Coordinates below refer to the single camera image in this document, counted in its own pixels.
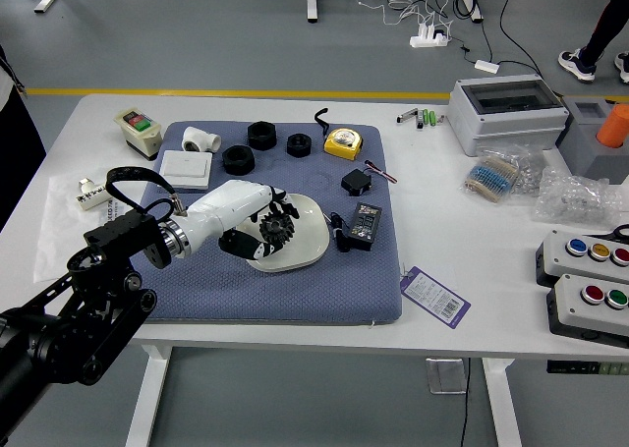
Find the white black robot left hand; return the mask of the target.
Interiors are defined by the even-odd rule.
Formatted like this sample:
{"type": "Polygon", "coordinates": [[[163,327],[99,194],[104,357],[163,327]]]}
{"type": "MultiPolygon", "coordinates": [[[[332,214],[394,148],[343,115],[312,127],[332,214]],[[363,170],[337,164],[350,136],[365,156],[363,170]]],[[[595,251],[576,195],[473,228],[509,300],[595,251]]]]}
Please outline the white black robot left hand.
{"type": "Polygon", "coordinates": [[[260,260],[287,244],[295,233],[299,211],[285,191],[268,185],[229,180],[188,207],[185,216],[168,222],[180,258],[216,237],[232,255],[260,260]]]}

